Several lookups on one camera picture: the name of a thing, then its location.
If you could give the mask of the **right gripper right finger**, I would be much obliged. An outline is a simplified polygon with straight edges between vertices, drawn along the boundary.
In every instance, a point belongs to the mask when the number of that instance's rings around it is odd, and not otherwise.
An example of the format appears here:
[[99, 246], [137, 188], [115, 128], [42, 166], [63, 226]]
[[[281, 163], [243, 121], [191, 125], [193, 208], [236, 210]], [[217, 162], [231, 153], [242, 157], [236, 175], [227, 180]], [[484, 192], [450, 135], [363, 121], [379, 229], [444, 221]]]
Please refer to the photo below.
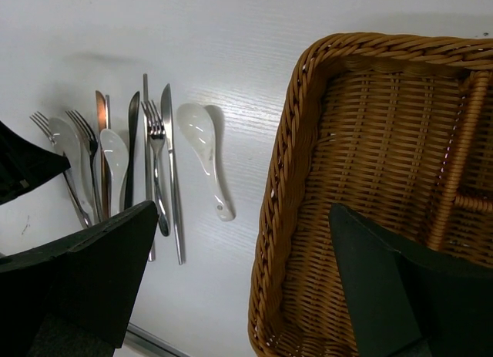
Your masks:
[[362, 356], [490, 356], [492, 270], [433, 251], [343, 204], [329, 225]]

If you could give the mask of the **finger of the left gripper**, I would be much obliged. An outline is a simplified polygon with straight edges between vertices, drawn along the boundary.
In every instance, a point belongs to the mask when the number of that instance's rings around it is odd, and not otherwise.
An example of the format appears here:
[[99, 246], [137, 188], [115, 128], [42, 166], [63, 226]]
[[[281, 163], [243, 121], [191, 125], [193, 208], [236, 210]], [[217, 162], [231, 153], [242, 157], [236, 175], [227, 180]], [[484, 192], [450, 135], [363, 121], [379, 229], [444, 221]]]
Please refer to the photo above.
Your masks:
[[1, 123], [1, 204], [42, 186], [58, 176], [52, 152], [23, 139]]

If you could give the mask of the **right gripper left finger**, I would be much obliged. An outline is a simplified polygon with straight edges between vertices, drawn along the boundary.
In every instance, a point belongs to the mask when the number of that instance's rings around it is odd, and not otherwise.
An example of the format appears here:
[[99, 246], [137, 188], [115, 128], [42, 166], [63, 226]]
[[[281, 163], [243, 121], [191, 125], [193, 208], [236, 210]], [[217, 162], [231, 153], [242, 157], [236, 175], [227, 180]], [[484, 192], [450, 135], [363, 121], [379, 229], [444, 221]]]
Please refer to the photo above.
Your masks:
[[157, 225], [137, 204], [1, 259], [3, 356], [112, 356], [122, 347]]

